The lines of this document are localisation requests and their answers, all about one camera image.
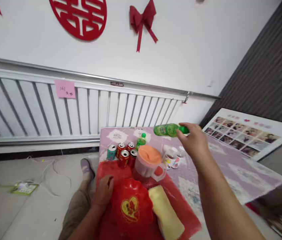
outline teal can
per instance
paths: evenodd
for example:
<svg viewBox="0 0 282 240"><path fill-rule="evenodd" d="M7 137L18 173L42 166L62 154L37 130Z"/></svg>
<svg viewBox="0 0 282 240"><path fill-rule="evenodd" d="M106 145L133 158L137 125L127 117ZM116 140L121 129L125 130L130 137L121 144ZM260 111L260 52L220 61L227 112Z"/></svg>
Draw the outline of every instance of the teal can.
<svg viewBox="0 0 282 240"><path fill-rule="evenodd" d="M115 159L115 154L116 154L116 146L110 145L107 149L106 159L109 160L109 161L113 161Z"/></svg>

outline pink sticky note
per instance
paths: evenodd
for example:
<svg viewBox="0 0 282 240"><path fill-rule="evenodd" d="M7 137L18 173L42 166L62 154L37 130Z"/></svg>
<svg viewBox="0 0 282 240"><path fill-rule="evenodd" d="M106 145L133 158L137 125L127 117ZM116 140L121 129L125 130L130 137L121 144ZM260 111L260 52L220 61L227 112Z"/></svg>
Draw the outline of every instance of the pink sticky note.
<svg viewBox="0 0 282 240"><path fill-rule="evenodd" d="M54 80L58 97L75 98L74 82Z"/></svg>

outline person's left hand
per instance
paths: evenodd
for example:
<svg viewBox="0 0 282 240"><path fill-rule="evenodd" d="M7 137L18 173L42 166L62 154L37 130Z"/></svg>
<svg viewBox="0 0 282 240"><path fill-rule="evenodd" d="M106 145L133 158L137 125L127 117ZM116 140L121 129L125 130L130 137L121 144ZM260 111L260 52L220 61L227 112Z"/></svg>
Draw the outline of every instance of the person's left hand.
<svg viewBox="0 0 282 240"><path fill-rule="evenodd" d="M107 175L100 180L94 199L96 206L106 208L113 193L113 186L114 178L112 175Z"/></svg>

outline yellow towel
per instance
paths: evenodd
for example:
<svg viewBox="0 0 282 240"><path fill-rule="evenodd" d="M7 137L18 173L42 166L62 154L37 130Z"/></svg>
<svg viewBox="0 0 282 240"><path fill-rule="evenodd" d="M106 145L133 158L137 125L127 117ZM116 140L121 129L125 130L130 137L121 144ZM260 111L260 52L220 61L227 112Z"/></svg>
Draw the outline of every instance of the yellow towel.
<svg viewBox="0 0 282 240"><path fill-rule="evenodd" d="M184 232L184 225L175 213L162 186L149 189L153 211L158 217L161 233L165 240L176 240Z"/></svg>

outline pitcher handle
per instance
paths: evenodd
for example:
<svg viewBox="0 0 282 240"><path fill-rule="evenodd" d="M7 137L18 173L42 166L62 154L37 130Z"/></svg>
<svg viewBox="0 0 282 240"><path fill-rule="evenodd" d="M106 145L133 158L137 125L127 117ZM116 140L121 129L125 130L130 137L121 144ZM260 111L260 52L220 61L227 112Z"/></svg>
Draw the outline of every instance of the pitcher handle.
<svg viewBox="0 0 282 240"><path fill-rule="evenodd" d="M167 174L167 166L165 165L165 163L160 163L158 167L162 168L163 173L159 176L157 176L157 175L155 175L155 173L153 173L152 176L151 176L157 182L161 181L163 178L165 178L165 175Z"/></svg>

